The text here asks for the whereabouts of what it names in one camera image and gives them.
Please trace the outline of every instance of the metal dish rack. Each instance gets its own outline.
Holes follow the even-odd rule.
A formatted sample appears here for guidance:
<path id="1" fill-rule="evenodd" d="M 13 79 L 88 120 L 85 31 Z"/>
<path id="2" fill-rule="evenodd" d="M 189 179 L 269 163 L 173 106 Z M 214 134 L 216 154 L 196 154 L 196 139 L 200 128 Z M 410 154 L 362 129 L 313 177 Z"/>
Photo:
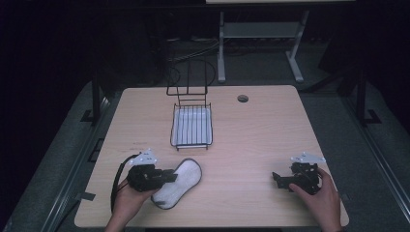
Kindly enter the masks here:
<path id="1" fill-rule="evenodd" d="M 177 97 L 174 104 L 173 123 L 171 130 L 171 145 L 180 148 L 206 148 L 212 144 L 212 111 L 211 104 L 207 103 L 208 80 L 206 62 L 204 62 L 204 84 L 192 88 L 191 62 L 188 60 L 188 72 L 186 78 L 177 78 L 169 75 L 166 94 Z"/>

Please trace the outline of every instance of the dark background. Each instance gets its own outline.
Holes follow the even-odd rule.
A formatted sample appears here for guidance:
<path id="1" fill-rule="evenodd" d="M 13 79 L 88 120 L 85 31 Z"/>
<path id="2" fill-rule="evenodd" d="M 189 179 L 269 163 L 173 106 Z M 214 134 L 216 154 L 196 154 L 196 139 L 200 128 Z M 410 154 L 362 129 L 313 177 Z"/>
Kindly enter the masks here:
<path id="1" fill-rule="evenodd" d="M 132 5 L 144 2 L 132 1 Z M 334 73 L 352 59 L 360 59 L 369 81 L 410 131 L 406 70 L 410 67 L 410 8 L 406 2 L 359 1 L 347 12 L 315 9 L 304 40 L 328 40 L 336 34 L 323 69 Z M 106 95 L 125 87 L 155 86 L 164 69 L 164 39 L 217 37 L 219 14 L 106 11 L 126 8 L 130 1 L 114 5 L 109 1 L 3 0 L 0 4 L 3 228 L 75 97 L 93 76 L 99 77 Z M 343 17 L 343 23 L 335 16 Z M 332 27 L 324 21 L 331 21 Z"/>

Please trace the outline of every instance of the gray floor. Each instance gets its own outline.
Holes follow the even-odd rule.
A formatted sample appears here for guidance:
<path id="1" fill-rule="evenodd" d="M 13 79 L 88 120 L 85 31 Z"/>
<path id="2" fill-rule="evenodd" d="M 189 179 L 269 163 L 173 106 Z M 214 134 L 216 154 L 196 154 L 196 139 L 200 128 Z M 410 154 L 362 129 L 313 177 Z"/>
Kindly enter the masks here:
<path id="1" fill-rule="evenodd" d="M 241 43 L 227 49 L 227 80 L 224 85 L 290 84 L 304 89 L 328 76 L 317 69 L 326 49 L 324 43 L 301 45 L 297 60 L 306 79 L 302 84 L 295 82 L 284 56 L 284 50 L 289 48 L 291 41 L 258 42 L 246 46 Z M 175 50 L 172 57 L 190 54 L 210 44 L 172 43 Z M 208 54 L 206 60 L 216 68 L 215 52 Z M 175 67 L 181 75 L 186 74 L 185 65 L 182 63 Z M 203 67 L 203 62 L 192 62 L 193 76 L 203 78 Z M 211 80 L 213 69 L 211 66 L 206 69 Z M 215 80 L 212 85 L 220 84 Z M 409 134 L 385 105 L 379 92 L 369 84 L 366 108 L 373 109 L 382 123 L 362 128 L 351 110 L 354 94 L 341 98 L 336 93 L 337 86 L 338 81 L 300 97 L 350 217 L 347 231 L 410 231 L 409 221 L 397 204 L 396 195 L 375 156 L 377 152 L 384 155 L 402 188 L 410 192 L 410 170 L 406 166 L 410 163 Z M 67 218 L 59 231 L 103 231 L 101 228 L 76 227 L 73 224 L 75 203 L 77 195 L 85 190 L 93 170 L 94 163 L 89 160 L 96 154 L 93 152 L 95 145 L 101 146 L 120 98 L 121 92 L 118 92 L 115 97 L 104 101 L 102 118 L 95 127 L 91 127 L 91 123 L 80 122 L 85 110 L 92 108 L 91 85 L 84 87 L 15 208 L 10 231 L 54 231 L 65 215 Z M 378 145 L 376 151 L 370 146 L 372 142 Z M 67 214 L 72 206 L 73 211 Z M 286 228 L 283 231 L 320 229 Z"/>

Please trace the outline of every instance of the hand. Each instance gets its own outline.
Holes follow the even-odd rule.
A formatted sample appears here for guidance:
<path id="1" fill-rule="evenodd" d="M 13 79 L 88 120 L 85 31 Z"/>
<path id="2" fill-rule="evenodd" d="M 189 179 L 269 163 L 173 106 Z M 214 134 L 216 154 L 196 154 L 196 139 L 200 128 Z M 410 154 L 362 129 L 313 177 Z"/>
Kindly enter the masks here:
<path id="1" fill-rule="evenodd" d="M 300 187 L 290 184 L 289 187 L 307 204 L 323 232 L 342 231 L 340 224 L 340 198 L 331 176 L 323 169 L 317 169 L 322 177 L 322 188 L 310 195 Z"/>
<path id="2" fill-rule="evenodd" d="M 118 186 L 118 189 L 112 216 L 105 228 L 105 232 L 122 231 L 138 213 L 144 201 L 158 191 L 158 189 L 155 189 L 139 192 L 131 188 L 127 180 L 124 180 Z"/>

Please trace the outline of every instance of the wooden table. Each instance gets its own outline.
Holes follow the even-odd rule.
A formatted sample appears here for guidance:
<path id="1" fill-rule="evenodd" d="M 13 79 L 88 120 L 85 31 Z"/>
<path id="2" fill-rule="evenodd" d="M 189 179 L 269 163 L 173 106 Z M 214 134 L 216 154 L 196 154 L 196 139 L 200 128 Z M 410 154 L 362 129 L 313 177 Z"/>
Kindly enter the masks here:
<path id="1" fill-rule="evenodd" d="M 323 156 L 308 116 L 292 86 L 210 87 L 213 144 L 180 149 L 170 145 L 176 97 L 165 88 L 127 89 L 119 102 L 75 217 L 79 227 L 104 227 L 118 166 L 151 148 L 156 167 L 173 169 L 184 158 L 202 168 L 202 180 L 171 210 L 150 200 L 129 223 L 137 227 L 288 227 L 317 225 L 295 193 L 279 189 L 272 171 L 290 176 L 290 158 L 302 152 Z M 249 97 L 238 102 L 239 95 Z M 329 171 L 326 164 L 319 164 Z M 126 177 L 129 167 L 123 172 Z M 348 216 L 341 205 L 342 225 Z"/>

